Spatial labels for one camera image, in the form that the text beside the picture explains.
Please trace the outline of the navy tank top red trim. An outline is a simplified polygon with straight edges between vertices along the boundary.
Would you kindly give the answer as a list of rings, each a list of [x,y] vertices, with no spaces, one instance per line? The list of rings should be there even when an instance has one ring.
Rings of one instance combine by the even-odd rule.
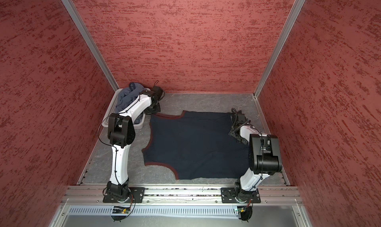
[[[249,167],[249,148],[229,135],[231,113],[183,111],[150,119],[146,166],[170,169],[177,180],[240,178]]]

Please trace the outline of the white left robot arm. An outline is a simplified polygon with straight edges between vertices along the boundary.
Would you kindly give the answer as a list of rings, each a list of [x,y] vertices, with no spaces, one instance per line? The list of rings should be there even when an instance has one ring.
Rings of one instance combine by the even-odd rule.
[[[137,202],[129,189],[128,156],[136,137],[134,122],[142,113],[156,114],[160,111],[159,101],[165,96],[162,90],[143,90],[124,110],[108,116],[107,137],[112,148],[113,161],[110,180],[103,191],[104,203]]]

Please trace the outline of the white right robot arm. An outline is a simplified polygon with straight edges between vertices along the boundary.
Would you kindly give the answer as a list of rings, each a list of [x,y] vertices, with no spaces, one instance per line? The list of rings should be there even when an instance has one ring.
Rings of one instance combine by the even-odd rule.
[[[229,135],[249,147],[249,167],[235,182],[233,197],[238,203],[259,203],[258,186],[283,168],[278,137],[261,133],[249,122],[232,126]]]

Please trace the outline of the grey-blue tank top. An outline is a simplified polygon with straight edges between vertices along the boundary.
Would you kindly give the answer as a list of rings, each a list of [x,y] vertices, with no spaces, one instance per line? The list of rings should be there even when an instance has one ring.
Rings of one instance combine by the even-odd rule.
[[[119,113],[127,108],[144,89],[145,87],[143,85],[136,82],[131,82],[128,87],[123,88],[117,96],[115,112]]]

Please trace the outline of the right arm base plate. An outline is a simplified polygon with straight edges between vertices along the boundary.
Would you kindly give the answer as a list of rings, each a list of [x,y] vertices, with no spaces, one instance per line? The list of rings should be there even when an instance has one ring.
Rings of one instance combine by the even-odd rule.
[[[237,203],[237,204],[258,204],[261,203],[261,197],[256,191],[245,191],[233,187],[222,187],[221,199],[222,203]]]

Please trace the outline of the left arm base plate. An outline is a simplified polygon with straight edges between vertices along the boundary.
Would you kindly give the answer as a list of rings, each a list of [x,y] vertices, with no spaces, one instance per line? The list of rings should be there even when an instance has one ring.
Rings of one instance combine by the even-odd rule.
[[[103,203],[141,203],[144,193],[144,187],[122,187],[112,185],[111,187],[106,187]]]

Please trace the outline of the aluminium front rail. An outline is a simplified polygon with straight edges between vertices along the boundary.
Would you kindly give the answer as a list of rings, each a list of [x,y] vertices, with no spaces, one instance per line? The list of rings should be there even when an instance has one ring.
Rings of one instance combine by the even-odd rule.
[[[232,185],[150,185],[133,184],[131,187],[144,187],[145,193],[139,205],[191,205],[191,206],[214,206],[235,205],[237,203],[222,203],[222,187]],[[61,204],[67,205],[105,205],[103,203],[104,185],[75,185],[67,188]],[[251,205],[264,206],[302,206],[303,200],[299,190],[295,186],[260,186],[258,192],[261,203]]]

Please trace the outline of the aluminium corner post left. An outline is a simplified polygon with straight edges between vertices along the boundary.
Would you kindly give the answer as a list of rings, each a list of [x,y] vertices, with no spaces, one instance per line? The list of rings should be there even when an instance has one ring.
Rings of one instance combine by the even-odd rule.
[[[73,20],[74,24],[76,25],[78,31],[80,32],[81,36],[83,37],[85,43],[87,44],[88,48],[90,49],[92,55],[94,56],[95,60],[97,61],[99,67],[101,68],[103,74],[105,75],[106,79],[108,80],[109,84],[113,88],[114,91],[119,89],[119,85],[112,75],[111,70],[109,69],[108,65],[106,64],[106,61],[104,60],[103,56],[101,55],[100,50],[98,49],[95,41],[93,40],[89,30],[87,29],[83,19],[81,18],[78,10],[76,9],[74,3],[72,0],[61,0],[64,7],[66,8],[67,12],[69,13],[71,19]]]

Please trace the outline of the aluminium corner post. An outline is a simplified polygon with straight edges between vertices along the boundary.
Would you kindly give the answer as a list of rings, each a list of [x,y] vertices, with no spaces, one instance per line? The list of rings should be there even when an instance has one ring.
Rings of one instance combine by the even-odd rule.
[[[76,25],[78,31],[80,32],[81,36],[83,37],[85,43],[87,44],[88,48],[90,49],[92,55],[94,56],[95,60],[97,61],[99,67],[101,68],[103,74],[105,75],[106,79],[108,80],[109,84],[113,88],[114,91],[119,89],[119,85],[112,75],[111,70],[109,69],[108,65],[106,64],[106,61],[104,60],[103,56],[101,55],[100,50],[98,49],[95,41],[93,40],[89,30],[87,29],[83,19],[81,18],[78,10],[76,9],[74,3],[72,0],[61,0],[64,7],[66,8],[67,12],[69,13],[71,19],[73,20],[74,24]]]
[[[263,75],[261,76],[261,79],[254,91],[254,98],[258,99],[260,96],[261,91],[263,90],[265,83],[277,61],[278,56],[280,55],[280,52],[282,51],[282,48],[287,41],[287,38],[297,20],[297,17],[299,16],[299,13],[304,5],[306,0],[295,0],[292,8],[288,14],[288,17],[286,19],[286,22],[281,30],[281,33],[279,35],[279,38],[276,42],[276,45],[274,47],[274,50],[268,60],[268,63],[265,67],[265,70],[263,72]]]

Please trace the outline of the aluminium corner post right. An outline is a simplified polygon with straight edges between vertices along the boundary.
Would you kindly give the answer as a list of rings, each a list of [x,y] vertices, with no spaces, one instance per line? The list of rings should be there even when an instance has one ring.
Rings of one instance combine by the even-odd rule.
[[[299,13],[304,5],[306,0],[295,0],[292,8],[288,14],[288,17],[286,19],[286,22],[281,30],[281,33],[279,35],[279,38],[276,42],[276,45],[274,47],[274,50],[268,60],[268,63],[265,67],[265,70],[263,72],[263,75],[261,76],[261,79],[254,91],[254,98],[258,99],[260,96],[261,91],[263,90],[265,83],[277,61],[278,56],[280,55],[280,52],[282,51],[282,48],[287,41],[287,38],[297,20],[297,17],[299,16]]]

